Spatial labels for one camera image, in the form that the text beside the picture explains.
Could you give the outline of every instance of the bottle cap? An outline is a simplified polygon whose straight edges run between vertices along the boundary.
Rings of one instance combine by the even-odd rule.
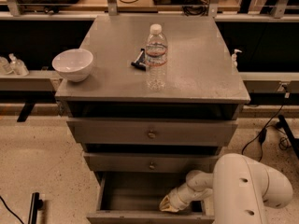
[[[162,26],[160,24],[152,24],[150,27],[150,33],[151,34],[160,34],[162,31]]]

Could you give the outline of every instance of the cabinet top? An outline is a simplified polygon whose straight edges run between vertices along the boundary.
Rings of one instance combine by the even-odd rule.
[[[131,66],[160,23],[168,40],[167,83],[151,91],[146,72]],[[213,19],[182,15],[98,16],[81,46],[95,67],[79,83],[63,80],[60,100],[245,104],[249,94]]]

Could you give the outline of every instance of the white bottle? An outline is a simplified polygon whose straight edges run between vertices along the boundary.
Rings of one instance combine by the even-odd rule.
[[[15,75],[18,75],[18,76],[27,76],[29,74],[29,71],[25,65],[25,63],[20,60],[20,59],[17,59],[14,54],[9,54],[9,58],[11,60],[10,62],[10,66],[14,72]]]
[[[168,52],[167,39],[160,24],[151,25],[145,51],[148,87],[153,91],[160,91],[166,85]]]
[[[10,74],[13,70],[11,69],[10,63],[5,57],[0,57],[0,73]]]
[[[232,55],[232,61],[233,61],[233,64],[235,65],[235,67],[237,67],[236,57],[237,57],[238,52],[242,52],[242,50],[234,49],[234,54]]]

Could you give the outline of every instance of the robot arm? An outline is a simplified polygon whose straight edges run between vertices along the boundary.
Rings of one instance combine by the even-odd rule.
[[[292,185],[278,170],[238,154],[223,155],[213,174],[191,171],[186,183],[173,189],[161,211],[177,212],[191,201],[210,195],[213,188],[216,224],[266,224],[264,207],[281,208],[292,199]]]

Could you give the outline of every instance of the drawer handle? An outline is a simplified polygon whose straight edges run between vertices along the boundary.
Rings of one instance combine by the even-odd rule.
[[[154,139],[156,137],[156,133],[154,131],[149,131],[148,132],[148,137],[151,139]]]
[[[151,170],[154,170],[154,169],[156,168],[155,163],[151,161],[151,162],[150,162],[150,165],[149,165],[149,168],[150,168]]]

